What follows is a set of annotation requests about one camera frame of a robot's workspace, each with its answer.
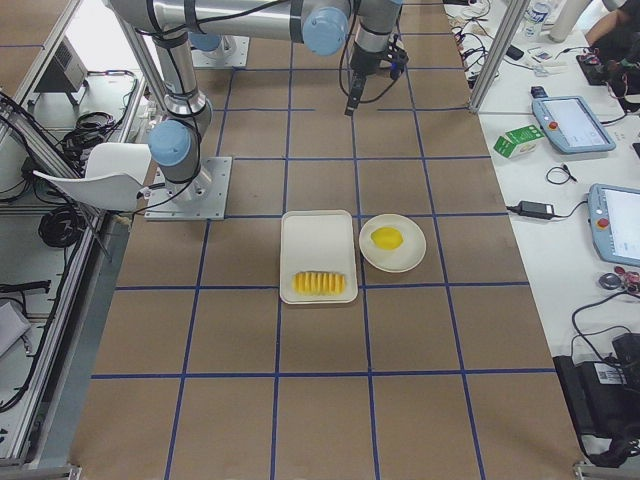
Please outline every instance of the blue tablet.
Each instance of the blue tablet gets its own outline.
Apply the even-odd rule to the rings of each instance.
[[[551,144],[562,153],[606,152],[616,148],[582,97],[534,98],[531,108]]]
[[[593,244],[606,262],[640,266],[640,190],[596,183],[589,189]]]

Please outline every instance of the lemon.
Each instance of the lemon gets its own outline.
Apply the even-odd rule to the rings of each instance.
[[[381,227],[377,229],[371,234],[371,240],[373,240],[376,247],[382,248],[383,250],[395,250],[404,242],[402,234],[393,227]]]

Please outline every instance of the green and white box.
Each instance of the green and white box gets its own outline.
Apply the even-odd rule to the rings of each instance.
[[[535,125],[527,125],[500,135],[493,149],[503,157],[512,158],[531,152],[543,138],[544,134]]]

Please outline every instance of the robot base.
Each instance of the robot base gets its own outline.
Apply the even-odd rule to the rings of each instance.
[[[193,50],[193,67],[196,70],[224,69],[224,68],[244,68],[247,65],[249,54],[249,37],[233,37],[236,46],[231,55],[223,54],[220,58],[211,58],[199,50]]]
[[[184,221],[184,220],[223,220],[231,177],[231,157],[211,157],[202,160],[202,168],[213,178],[209,191],[202,198],[189,203],[167,202],[158,207],[147,210],[144,214],[147,220]],[[155,183],[164,182],[164,175],[158,169]],[[154,205],[167,199],[169,194],[164,188],[153,190],[148,204]]]

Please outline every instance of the round plate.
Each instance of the round plate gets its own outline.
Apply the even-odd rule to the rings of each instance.
[[[376,247],[371,234],[381,227],[397,229],[403,238],[402,245],[395,250]],[[390,273],[401,273],[416,267],[427,252],[427,241],[420,227],[407,217],[384,214],[373,217],[360,230],[360,251],[374,267]]]

